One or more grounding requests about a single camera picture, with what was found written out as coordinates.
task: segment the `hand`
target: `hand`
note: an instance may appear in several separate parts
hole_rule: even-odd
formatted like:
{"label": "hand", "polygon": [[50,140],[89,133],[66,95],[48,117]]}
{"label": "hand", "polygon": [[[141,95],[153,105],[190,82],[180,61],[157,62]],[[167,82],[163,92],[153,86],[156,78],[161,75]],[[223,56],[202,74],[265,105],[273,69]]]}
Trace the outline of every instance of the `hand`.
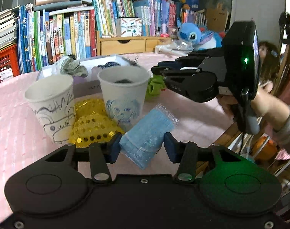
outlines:
{"label": "hand", "polygon": [[[251,101],[251,107],[253,108],[254,112],[257,116],[264,116],[270,108],[270,103],[268,102],[268,93],[271,92],[273,89],[273,83],[267,84],[264,89],[258,87],[257,94],[254,100]],[[218,95],[217,96],[218,103],[223,108],[223,111],[230,116],[231,118],[234,117],[230,105],[237,104],[237,100],[232,95]]]}

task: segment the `wooden drawer organizer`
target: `wooden drawer organizer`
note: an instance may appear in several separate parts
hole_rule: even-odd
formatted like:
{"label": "wooden drawer organizer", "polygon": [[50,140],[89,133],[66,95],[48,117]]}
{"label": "wooden drawer organizer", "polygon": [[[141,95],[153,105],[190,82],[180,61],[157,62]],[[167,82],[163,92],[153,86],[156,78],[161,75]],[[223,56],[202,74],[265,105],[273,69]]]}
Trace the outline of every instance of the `wooden drawer organizer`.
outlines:
{"label": "wooden drawer organizer", "polygon": [[97,34],[97,55],[153,52],[155,47],[167,39],[164,37],[115,37],[100,38]]}

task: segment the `paper cup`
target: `paper cup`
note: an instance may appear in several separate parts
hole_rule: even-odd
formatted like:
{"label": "paper cup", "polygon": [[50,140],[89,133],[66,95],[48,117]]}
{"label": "paper cup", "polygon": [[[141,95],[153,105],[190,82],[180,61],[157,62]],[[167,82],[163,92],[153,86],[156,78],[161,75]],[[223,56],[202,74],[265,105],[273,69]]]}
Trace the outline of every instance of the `paper cup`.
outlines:
{"label": "paper cup", "polygon": [[52,75],[40,79],[26,90],[24,97],[53,142],[66,144],[75,121],[73,78]]}
{"label": "paper cup", "polygon": [[106,111],[125,131],[141,116],[150,75],[139,66],[114,66],[98,74]]}

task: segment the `table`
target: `table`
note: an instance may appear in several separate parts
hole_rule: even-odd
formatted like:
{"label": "table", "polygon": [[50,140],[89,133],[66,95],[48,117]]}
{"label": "table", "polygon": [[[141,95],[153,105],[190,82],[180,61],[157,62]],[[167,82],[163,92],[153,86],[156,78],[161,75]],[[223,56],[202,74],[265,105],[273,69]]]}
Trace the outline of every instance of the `table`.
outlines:
{"label": "table", "polygon": [[[154,53],[125,56],[132,60],[138,56],[138,64],[147,69],[159,61],[171,61],[176,58]],[[7,179],[59,147],[45,135],[23,97],[24,91],[36,80],[37,74],[37,72],[27,73],[0,84],[0,222],[11,214],[4,196]],[[223,113],[216,99],[206,103],[195,103],[170,90],[165,90],[160,97],[145,103],[143,114],[148,113],[158,103],[162,103],[179,119],[178,126],[172,131],[173,136],[178,141],[193,141],[199,147],[208,147],[233,123]],[[123,154],[119,155],[115,164],[109,164],[112,178],[117,173],[174,174],[177,167],[178,164],[169,161],[164,147],[145,170],[140,170]],[[79,172],[89,178],[89,163],[79,163]]]}

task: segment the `screen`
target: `screen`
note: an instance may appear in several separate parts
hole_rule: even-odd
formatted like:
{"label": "screen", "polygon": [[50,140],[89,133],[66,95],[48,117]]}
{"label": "screen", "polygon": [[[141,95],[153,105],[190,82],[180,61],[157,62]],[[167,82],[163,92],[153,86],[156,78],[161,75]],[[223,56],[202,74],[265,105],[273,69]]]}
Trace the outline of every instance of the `screen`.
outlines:
{"label": "screen", "polygon": [[254,53],[254,67],[255,67],[255,71],[257,72],[258,62],[259,62],[259,49],[258,49],[258,40],[257,40],[256,31],[255,31],[254,42],[253,42],[253,53]]}

